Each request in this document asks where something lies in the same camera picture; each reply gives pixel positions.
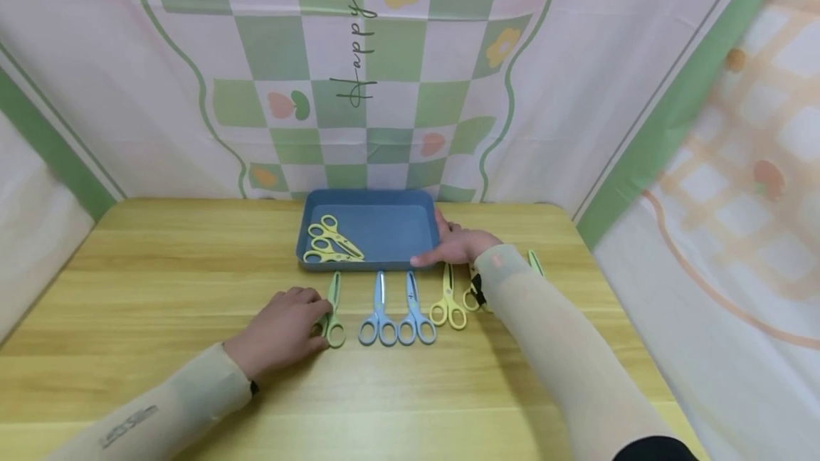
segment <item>hand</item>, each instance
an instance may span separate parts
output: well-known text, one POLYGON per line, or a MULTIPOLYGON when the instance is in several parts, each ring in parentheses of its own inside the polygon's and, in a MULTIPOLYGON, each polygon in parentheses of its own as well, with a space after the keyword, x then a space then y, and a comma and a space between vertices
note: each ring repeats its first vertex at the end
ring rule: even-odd
POLYGON ((284 369, 328 348, 327 339, 312 337, 313 324, 333 310, 312 288, 277 292, 249 325, 225 342, 225 352, 248 379, 284 369))
POLYGON ((438 209, 436 209, 436 225, 438 239, 441 242, 436 249, 410 258, 412 266, 426 267, 438 262, 453 263, 453 265, 475 263, 475 259, 486 250, 494 245, 503 244, 495 235, 487 231, 468 230, 461 228, 460 224, 448 223, 441 210, 438 209))

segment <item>white curtain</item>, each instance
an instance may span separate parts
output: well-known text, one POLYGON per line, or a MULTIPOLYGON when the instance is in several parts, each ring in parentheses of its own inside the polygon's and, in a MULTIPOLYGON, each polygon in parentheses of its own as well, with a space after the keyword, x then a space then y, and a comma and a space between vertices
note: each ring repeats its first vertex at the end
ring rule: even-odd
POLYGON ((349 1, 0 0, 0 41, 126 196, 420 187, 573 213, 729 0, 360 0, 359 109, 322 99, 354 78, 349 1))

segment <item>blue tray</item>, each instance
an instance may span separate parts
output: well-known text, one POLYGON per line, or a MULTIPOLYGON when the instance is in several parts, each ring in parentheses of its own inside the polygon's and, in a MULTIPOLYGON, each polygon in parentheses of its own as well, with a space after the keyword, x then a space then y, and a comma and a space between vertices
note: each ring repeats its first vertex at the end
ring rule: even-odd
POLYGON ((426 192, 329 189, 307 195, 296 257, 307 271, 407 271, 411 256, 437 245, 436 207, 426 192), (339 233, 363 252, 364 262, 303 260, 312 240, 308 226, 326 213, 339 221, 339 233))

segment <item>blue scissors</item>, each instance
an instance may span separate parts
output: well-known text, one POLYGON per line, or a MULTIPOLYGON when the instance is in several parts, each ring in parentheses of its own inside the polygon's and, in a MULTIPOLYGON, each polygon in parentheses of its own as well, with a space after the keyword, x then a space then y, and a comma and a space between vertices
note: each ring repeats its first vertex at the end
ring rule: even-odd
POLYGON ((419 337, 422 344, 430 346, 436 341, 436 325, 421 314, 419 309, 419 288, 416 286, 416 275, 412 271, 408 271, 406 289, 408 290, 408 316, 399 323, 399 342, 402 346, 410 346, 416 341, 416 337, 419 337), (425 330, 422 326, 425 324, 430 326, 430 331, 432 331, 430 336, 426 336, 424 333, 425 330), (401 335, 401 331, 405 330, 405 326, 410 328, 409 337, 401 335))
POLYGON ((396 323, 390 320, 384 313, 384 271, 379 271, 376 274, 376 288, 373 290, 373 312, 367 319, 364 319, 362 326, 359 328, 359 341, 362 346, 372 346, 376 343, 376 338, 382 343, 382 346, 395 346, 399 338, 399 328, 396 323), (370 326, 373 328, 373 336, 364 336, 364 330, 370 326))

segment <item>arm sleeve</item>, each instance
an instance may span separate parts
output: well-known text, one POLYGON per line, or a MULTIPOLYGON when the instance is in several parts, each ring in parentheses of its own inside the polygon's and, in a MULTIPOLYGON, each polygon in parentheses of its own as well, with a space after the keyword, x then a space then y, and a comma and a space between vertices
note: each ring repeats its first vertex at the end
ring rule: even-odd
POLYGON ((482 292, 567 423, 577 460, 612 460, 668 426, 586 317, 530 268, 514 246, 475 262, 482 292))
POLYGON ((250 381, 216 344, 162 385, 76 435, 48 460, 168 460, 250 401, 250 381))

